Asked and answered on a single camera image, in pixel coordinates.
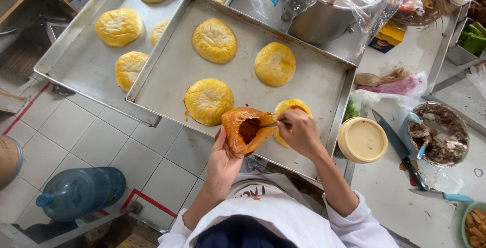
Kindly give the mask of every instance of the person's left hand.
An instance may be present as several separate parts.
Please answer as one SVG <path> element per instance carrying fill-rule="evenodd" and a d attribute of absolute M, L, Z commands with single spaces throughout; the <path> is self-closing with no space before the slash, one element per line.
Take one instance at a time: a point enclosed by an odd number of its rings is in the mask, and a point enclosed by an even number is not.
<path fill-rule="evenodd" d="M 206 178 L 206 184 L 210 186 L 214 196 L 220 199 L 226 198 L 236 175 L 240 171 L 244 157 L 244 154 L 234 153 L 229 148 L 228 143 L 226 143 L 226 129 L 221 126 L 211 149 L 208 161 L 208 177 Z"/>

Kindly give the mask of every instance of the white sleeve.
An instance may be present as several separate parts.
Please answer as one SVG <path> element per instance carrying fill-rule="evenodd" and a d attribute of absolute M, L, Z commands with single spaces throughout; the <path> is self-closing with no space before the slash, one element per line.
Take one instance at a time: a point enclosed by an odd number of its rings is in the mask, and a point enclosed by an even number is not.
<path fill-rule="evenodd" d="M 174 221 L 172 229 L 169 233 L 163 234 L 158 238 L 160 245 L 158 248 L 181 248 L 187 241 L 187 238 L 192 233 L 185 225 L 182 220 L 182 215 L 187 211 L 186 208 L 182 209 Z"/>
<path fill-rule="evenodd" d="M 371 215 L 363 197 L 354 192 L 360 202 L 358 207 L 347 217 L 338 214 L 322 195 L 331 222 L 331 229 L 336 233 L 343 244 L 350 248 L 390 248 L 398 245 L 388 231 Z"/>

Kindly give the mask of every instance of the blue plastic jug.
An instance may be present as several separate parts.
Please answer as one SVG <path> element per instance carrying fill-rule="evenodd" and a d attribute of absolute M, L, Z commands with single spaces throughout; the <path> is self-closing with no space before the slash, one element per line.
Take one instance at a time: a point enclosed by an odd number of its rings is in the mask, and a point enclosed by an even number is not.
<path fill-rule="evenodd" d="M 54 221 L 67 222 L 115 204 L 125 177 L 114 167 L 68 169 L 54 176 L 35 204 Z"/>

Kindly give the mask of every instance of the green bowl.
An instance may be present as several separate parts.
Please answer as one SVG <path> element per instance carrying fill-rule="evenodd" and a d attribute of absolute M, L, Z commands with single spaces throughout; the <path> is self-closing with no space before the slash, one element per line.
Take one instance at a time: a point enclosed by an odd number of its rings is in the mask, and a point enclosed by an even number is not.
<path fill-rule="evenodd" d="M 462 241 L 464 242 L 464 245 L 467 247 L 467 248 L 473 248 L 469 242 L 468 242 L 468 238 L 465 237 L 465 229 L 464 229 L 464 225 L 465 225 L 465 217 L 474 209 L 474 208 L 479 208 L 479 209 L 482 209 L 484 211 L 486 211 L 486 203 L 484 202 L 473 202 L 471 203 L 468 208 L 465 210 L 465 213 L 464 213 L 464 216 L 462 217 L 462 223 L 461 223 L 461 235 L 462 235 Z"/>

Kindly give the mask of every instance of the shoe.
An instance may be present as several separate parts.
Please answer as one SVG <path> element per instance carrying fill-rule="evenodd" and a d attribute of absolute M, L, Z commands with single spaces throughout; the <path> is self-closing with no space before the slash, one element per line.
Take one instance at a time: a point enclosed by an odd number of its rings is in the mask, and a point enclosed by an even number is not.
<path fill-rule="evenodd" d="M 252 159 L 247 159 L 246 170 L 248 173 L 263 173 L 265 171 L 265 167 Z"/>

